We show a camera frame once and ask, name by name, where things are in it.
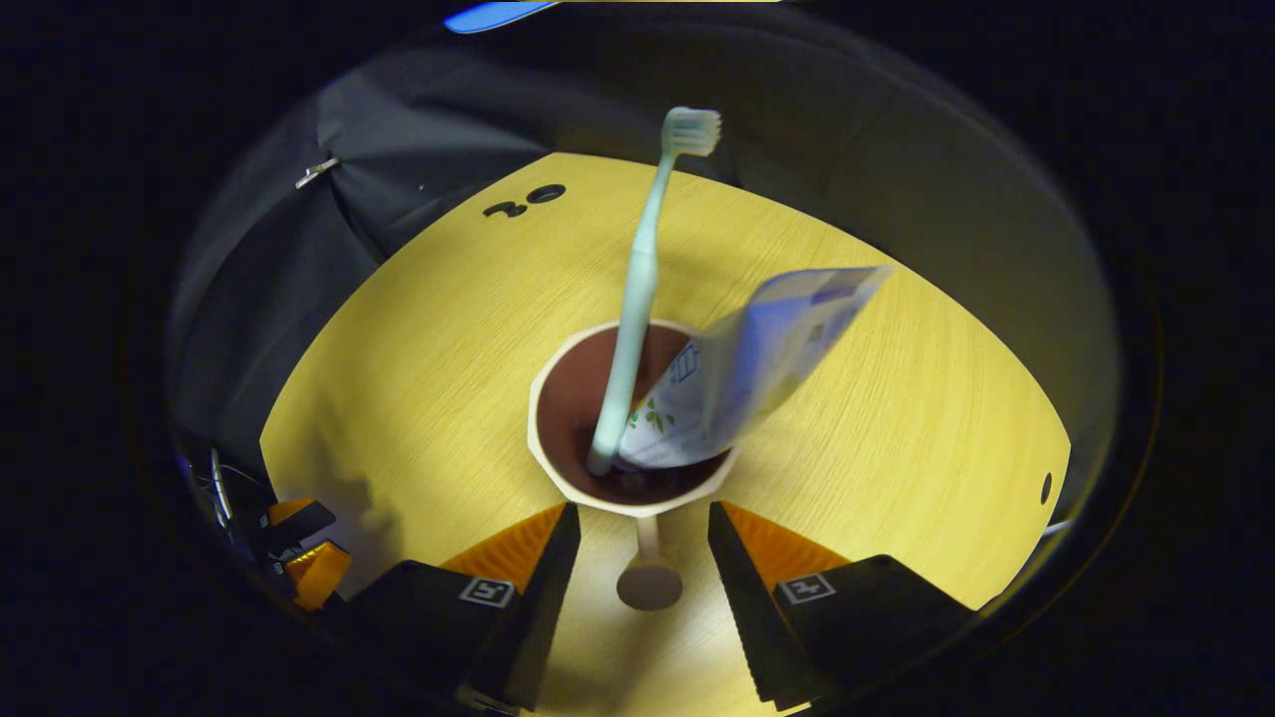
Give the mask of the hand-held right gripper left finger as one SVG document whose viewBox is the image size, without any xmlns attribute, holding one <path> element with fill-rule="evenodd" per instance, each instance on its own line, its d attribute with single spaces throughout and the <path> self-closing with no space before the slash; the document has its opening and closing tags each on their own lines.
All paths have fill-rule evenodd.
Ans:
<svg viewBox="0 0 1275 717">
<path fill-rule="evenodd" d="M 579 543 L 558 503 L 440 566 L 397 563 L 319 624 L 397 713 L 532 712 Z"/>
</svg>

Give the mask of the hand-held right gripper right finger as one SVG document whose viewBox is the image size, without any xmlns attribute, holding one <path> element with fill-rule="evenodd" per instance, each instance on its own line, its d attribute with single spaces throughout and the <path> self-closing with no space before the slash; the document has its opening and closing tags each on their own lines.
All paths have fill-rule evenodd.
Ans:
<svg viewBox="0 0 1275 717">
<path fill-rule="evenodd" d="M 760 700 L 833 707 L 929 658 L 975 611 L 889 555 L 843 558 L 729 501 L 708 542 Z"/>
</svg>

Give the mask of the beige cup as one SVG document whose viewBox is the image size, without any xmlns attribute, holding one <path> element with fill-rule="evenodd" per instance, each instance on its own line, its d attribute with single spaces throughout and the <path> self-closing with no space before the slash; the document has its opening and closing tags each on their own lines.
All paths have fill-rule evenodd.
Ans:
<svg viewBox="0 0 1275 717">
<path fill-rule="evenodd" d="M 586 455 L 617 339 L 618 322 L 597 324 L 570 336 L 548 358 L 530 387 L 528 448 L 567 500 L 632 522 L 638 552 L 620 572 L 616 592 L 629 609 L 657 611 L 678 603 L 683 595 L 682 575 L 660 545 L 660 515 L 713 495 L 738 452 L 678 469 L 589 473 Z"/>
</svg>

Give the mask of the white toothpaste tube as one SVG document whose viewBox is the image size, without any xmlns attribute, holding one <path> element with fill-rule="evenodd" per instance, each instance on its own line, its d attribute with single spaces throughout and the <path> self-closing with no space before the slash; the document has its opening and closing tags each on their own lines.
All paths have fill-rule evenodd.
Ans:
<svg viewBox="0 0 1275 717">
<path fill-rule="evenodd" d="M 618 443 L 636 469 L 720 455 L 796 393 L 827 358 L 892 267 L 793 270 L 697 333 L 638 401 Z"/>
</svg>

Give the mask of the pale green toothbrush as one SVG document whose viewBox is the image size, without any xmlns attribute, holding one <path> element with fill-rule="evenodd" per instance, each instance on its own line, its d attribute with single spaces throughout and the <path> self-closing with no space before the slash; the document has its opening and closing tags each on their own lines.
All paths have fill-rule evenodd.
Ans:
<svg viewBox="0 0 1275 717">
<path fill-rule="evenodd" d="M 594 427 L 586 457 L 592 476 L 609 472 L 618 455 L 618 445 L 632 410 L 632 393 L 643 353 L 652 306 L 657 292 L 657 226 L 666 188 L 674 170 L 674 161 L 683 154 L 709 157 L 720 142 L 720 112 L 710 108 L 669 108 L 660 128 L 660 158 L 652 188 L 646 191 L 638 230 L 632 239 L 629 270 L 621 304 L 618 339 L 615 344 L 609 381 L 601 404 L 601 418 Z"/>
</svg>

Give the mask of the wooden desktop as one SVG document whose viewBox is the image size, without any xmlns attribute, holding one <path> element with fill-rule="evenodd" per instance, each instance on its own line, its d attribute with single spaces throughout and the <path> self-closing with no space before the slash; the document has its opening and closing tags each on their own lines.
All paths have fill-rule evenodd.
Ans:
<svg viewBox="0 0 1275 717">
<path fill-rule="evenodd" d="M 282 499 L 337 515 L 346 598 L 400 560 L 439 564 L 561 501 L 528 447 L 551 355 L 615 322 L 654 168 L 555 153 L 411 240 L 351 295 L 260 436 Z M 852 560 L 889 554 L 965 606 L 1035 549 L 1071 440 L 1001 339 L 895 264 L 833 353 L 754 431 L 718 496 Z M 708 546 L 708 501 L 660 518 L 683 575 L 638 612 L 615 582 L 632 519 L 583 508 L 543 717 L 764 717 Z"/>
</svg>

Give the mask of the black backdrop cloth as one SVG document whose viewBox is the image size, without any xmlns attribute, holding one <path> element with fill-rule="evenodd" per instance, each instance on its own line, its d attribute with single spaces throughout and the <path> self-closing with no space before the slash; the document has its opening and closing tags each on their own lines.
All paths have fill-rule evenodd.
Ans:
<svg viewBox="0 0 1275 717">
<path fill-rule="evenodd" d="M 1029 367 L 1072 443 L 1070 510 L 1111 452 L 1122 381 L 1116 301 L 1080 216 L 956 87 L 782 3 L 565 3 L 481 34 L 423 29 L 301 100 L 187 244 L 164 332 L 173 421 L 263 467 L 258 436 L 292 367 L 377 265 L 551 151 L 654 162 L 672 106 L 724 117 L 714 154 L 683 171 L 884 250 Z"/>
</svg>

